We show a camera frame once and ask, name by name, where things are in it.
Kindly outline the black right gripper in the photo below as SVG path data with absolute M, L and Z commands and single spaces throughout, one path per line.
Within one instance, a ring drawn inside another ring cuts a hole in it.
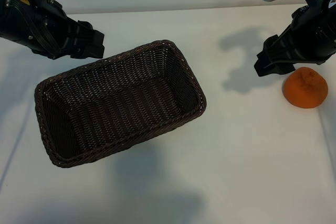
M 322 64 L 330 58 L 330 1 L 318 0 L 292 13 L 292 22 L 281 35 L 267 38 L 254 68 L 259 77 L 285 75 L 296 63 Z

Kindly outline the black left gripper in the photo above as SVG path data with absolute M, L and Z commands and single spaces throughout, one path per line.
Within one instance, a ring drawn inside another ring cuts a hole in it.
M 70 55 L 74 59 L 102 59 L 104 34 L 89 22 L 69 18 L 55 0 L 30 0 L 34 24 L 28 44 L 33 53 L 55 60 Z M 80 48 L 79 38 L 87 44 Z

